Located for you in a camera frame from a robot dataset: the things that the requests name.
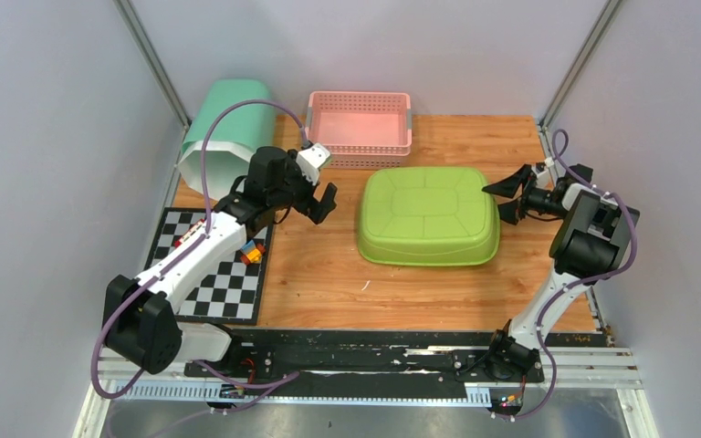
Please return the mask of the mint green trash bin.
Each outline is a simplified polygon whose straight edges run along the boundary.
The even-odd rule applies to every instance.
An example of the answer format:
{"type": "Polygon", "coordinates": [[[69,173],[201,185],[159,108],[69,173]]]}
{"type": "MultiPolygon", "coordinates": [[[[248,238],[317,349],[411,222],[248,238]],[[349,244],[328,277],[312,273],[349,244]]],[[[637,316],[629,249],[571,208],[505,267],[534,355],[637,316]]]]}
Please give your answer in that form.
{"type": "MultiPolygon", "coordinates": [[[[270,99],[269,87],[251,78],[216,81],[208,90],[197,116],[186,134],[178,162],[179,172],[192,190],[203,191],[201,178],[202,142],[212,122],[230,106],[250,99],[270,99]]],[[[233,110],[216,126],[205,155],[209,196],[226,196],[235,178],[247,174],[256,149],[272,144],[276,109],[263,104],[233,110]]]]}

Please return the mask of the blue yellow toy car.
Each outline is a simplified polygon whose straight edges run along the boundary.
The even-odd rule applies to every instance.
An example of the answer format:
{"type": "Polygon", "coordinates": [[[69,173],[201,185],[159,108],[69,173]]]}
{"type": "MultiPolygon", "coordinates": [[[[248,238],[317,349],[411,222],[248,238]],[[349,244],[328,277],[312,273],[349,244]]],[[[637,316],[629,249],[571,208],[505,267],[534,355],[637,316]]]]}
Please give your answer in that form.
{"type": "Polygon", "coordinates": [[[261,242],[252,239],[240,248],[239,260],[247,266],[260,264],[264,259],[266,251],[266,247],[261,242]]]}

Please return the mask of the left aluminium frame post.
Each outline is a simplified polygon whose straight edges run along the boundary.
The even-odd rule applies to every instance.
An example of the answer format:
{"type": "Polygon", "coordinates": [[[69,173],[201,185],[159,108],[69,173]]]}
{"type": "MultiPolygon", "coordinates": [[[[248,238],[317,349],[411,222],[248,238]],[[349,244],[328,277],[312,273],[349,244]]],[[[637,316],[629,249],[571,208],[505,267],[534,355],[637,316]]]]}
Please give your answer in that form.
{"type": "Polygon", "coordinates": [[[131,33],[133,41],[140,50],[141,56],[150,69],[163,96],[167,99],[173,115],[181,123],[183,130],[188,131],[192,124],[191,117],[148,35],[148,31],[139,16],[135,4],[131,0],[114,0],[113,3],[117,7],[125,26],[131,33]]]}

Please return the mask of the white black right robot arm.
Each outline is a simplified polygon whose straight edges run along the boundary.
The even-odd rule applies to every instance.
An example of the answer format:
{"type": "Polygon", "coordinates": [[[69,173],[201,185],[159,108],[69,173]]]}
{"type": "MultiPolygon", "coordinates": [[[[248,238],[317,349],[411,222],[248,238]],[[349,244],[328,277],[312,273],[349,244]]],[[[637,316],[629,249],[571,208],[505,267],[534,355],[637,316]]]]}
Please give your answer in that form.
{"type": "Polygon", "coordinates": [[[592,285],[615,275],[637,239],[639,211],[620,207],[592,187],[592,168],[571,165],[547,189],[541,179],[548,167],[525,164],[484,189],[506,198],[498,212],[507,224],[535,214],[560,222],[549,248],[547,279],[526,308],[494,332],[487,352],[475,362],[494,381],[524,379],[539,365],[542,342],[565,310],[592,285]]]}

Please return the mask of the red white toy block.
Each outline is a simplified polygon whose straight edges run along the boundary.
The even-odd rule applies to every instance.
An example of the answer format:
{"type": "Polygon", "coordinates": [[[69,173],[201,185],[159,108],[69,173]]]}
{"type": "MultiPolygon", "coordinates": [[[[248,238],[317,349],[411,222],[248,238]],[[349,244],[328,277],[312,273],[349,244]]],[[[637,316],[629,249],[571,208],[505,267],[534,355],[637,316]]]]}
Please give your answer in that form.
{"type": "Polygon", "coordinates": [[[173,246],[174,246],[175,248],[178,248],[179,246],[181,246],[181,245],[182,245],[184,242],[186,242],[190,237],[192,237],[193,234],[195,234],[195,233],[197,232],[198,229],[202,229],[202,228],[204,227],[204,222],[205,222],[205,219],[201,218],[201,219],[199,219],[197,222],[195,222],[194,224],[192,224],[192,225],[187,229],[187,231],[186,231],[183,235],[181,235],[180,237],[178,237],[178,238],[174,241],[173,246]]]}

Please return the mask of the large lime green tub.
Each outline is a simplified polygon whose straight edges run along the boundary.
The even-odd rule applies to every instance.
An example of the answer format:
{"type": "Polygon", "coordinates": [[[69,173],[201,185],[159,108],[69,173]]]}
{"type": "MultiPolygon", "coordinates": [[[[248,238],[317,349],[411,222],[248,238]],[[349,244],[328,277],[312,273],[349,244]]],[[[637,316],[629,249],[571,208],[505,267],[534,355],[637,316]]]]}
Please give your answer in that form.
{"type": "Polygon", "coordinates": [[[356,227],[359,253],[392,266],[480,266],[500,244],[500,219],[476,168],[383,169],[364,187],[356,227]]]}

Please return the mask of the black white checkerboard mat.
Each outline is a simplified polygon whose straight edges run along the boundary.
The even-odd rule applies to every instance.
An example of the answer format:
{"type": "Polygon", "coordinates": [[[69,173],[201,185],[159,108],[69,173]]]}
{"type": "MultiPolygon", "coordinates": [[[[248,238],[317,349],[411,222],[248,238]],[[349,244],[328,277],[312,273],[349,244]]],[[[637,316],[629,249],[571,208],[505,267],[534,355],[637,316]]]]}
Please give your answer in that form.
{"type": "MultiPolygon", "coordinates": [[[[204,219],[202,208],[165,207],[154,231],[145,266],[150,268],[174,250],[174,244],[204,219]]],[[[247,265],[241,253],[225,256],[192,290],[176,318],[186,322],[255,326],[258,321],[267,256],[247,265]]]]}

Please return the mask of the pink perforated plastic basket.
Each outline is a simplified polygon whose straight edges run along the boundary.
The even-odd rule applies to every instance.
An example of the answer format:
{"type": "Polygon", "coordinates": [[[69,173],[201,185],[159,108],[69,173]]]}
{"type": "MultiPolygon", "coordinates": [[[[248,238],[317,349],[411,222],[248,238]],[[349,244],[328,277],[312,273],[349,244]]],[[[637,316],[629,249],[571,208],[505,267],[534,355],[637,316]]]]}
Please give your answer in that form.
{"type": "Polygon", "coordinates": [[[306,126],[336,168],[398,167],[412,150],[411,99],[402,92],[314,91],[306,126]]]}

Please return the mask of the aluminium frame post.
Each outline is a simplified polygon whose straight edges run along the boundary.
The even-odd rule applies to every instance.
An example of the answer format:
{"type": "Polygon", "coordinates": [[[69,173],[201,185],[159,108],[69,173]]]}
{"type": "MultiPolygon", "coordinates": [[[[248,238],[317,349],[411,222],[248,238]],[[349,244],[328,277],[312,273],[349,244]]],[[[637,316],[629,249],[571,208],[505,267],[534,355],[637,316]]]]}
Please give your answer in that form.
{"type": "Polygon", "coordinates": [[[548,130],[555,119],[560,114],[574,86],[577,84],[581,73],[590,63],[599,44],[609,32],[612,23],[616,16],[624,6],[624,0],[607,0],[603,3],[602,9],[597,15],[592,24],[587,36],[583,42],[575,58],[570,63],[570,66],[557,87],[549,105],[545,109],[543,115],[539,118],[538,126],[541,131],[548,130]]]}
{"type": "Polygon", "coordinates": [[[113,3],[117,7],[125,26],[131,33],[133,41],[140,50],[141,56],[150,69],[163,96],[167,99],[173,115],[181,123],[183,130],[188,131],[192,124],[191,117],[148,35],[148,31],[139,16],[135,4],[131,0],[114,0],[113,3]]]}

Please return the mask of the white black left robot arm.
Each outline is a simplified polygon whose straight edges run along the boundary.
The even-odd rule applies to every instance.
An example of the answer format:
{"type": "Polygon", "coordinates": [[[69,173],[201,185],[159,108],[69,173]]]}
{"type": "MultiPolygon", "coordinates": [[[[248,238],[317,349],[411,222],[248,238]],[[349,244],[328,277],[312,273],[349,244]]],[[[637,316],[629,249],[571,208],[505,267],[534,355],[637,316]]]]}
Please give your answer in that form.
{"type": "Polygon", "coordinates": [[[141,370],[157,374],[175,361],[205,360],[222,377],[236,375],[243,352],[231,333],[212,324],[185,323],[176,315],[190,293],[228,256],[253,248],[256,235],[290,210],[314,224],[335,207],[330,183],[320,199],[314,193],[331,153],[315,143],[302,151],[263,147],[245,176],[235,179],[203,223],[162,261],[135,278],[116,276],[107,286],[102,339],[107,347],[141,370]]]}

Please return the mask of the right aluminium frame post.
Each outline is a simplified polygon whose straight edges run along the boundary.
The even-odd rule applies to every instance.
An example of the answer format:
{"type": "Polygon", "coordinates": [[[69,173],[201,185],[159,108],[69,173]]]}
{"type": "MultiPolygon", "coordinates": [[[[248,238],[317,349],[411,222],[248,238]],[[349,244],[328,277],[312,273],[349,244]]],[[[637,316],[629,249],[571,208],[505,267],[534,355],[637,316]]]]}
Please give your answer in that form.
{"type": "Polygon", "coordinates": [[[555,119],[560,114],[574,86],[577,84],[581,73],[590,63],[599,44],[609,32],[612,23],[616,16],[624,6],[624,0],[607,0],[603,3],[602,9],[597,15],[592,24],[587,36],[583,42],[575,58],[570,63],[570,66],[557,87],[549,105],[545,109],[543,115],[539,118],[538,126],[541,131],[548,130],[555,119]]]}

